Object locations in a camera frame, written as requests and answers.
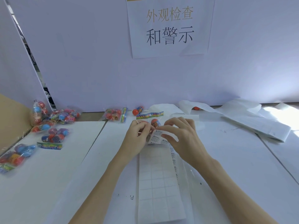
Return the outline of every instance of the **paper sign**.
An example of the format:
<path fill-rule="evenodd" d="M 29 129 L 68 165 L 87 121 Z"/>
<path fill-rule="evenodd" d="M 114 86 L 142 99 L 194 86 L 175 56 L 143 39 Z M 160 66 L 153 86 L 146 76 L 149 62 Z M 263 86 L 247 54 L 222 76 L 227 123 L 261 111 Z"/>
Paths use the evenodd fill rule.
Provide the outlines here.
<path fill-rule="evenodd" d="M 214 0 L 127 0 L 133 58 L 207 52 Z"/>

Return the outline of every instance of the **human arm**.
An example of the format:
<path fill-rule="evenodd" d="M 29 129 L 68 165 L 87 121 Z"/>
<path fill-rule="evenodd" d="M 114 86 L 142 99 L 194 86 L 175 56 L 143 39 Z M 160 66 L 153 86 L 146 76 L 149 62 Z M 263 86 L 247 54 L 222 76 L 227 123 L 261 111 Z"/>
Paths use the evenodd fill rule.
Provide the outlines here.
<path fill-rule="evenodd" d="M 146 137 L 151 130 L 154 130 L 154 127 L 150 123 L 139 123 L 137 120 L 131 123 L 119 151 L 69 224 L 101 224 L 104 222 L 119 176 L 125 166 L 144 147 Z"/>
<path fill-rule="evenodd" d="M 183 117 L 172 118 L 157 129 L 168 131 L 178 137 L 177 142 L 170 135 L 162 135 L 171 143 L 180 157 L 204 178 L 233 224 L 277 223 L 245 194 L 229 177 L 221 164 L 208 154 L 195 131 L 193 120 Z"/>

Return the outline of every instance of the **forearm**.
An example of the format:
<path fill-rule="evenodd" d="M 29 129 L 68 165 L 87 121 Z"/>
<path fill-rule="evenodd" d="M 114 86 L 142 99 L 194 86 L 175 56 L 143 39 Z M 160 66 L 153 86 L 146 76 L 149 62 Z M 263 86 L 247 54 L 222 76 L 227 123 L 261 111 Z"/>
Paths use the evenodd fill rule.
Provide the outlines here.
<path fill-rule="evenodd" d="M 69 224 L 101 224 L 104 222 L 114 188 L 126 163 L 116 155 L 105 173 L 88 195 Z"/>
<path fill-rule="evenodd" d="M 233 224 L 277 223 L 237 186 L 218 161 L 210 158 L 204 171 L 202 167 L 196 169 L 212 189 Z"/>

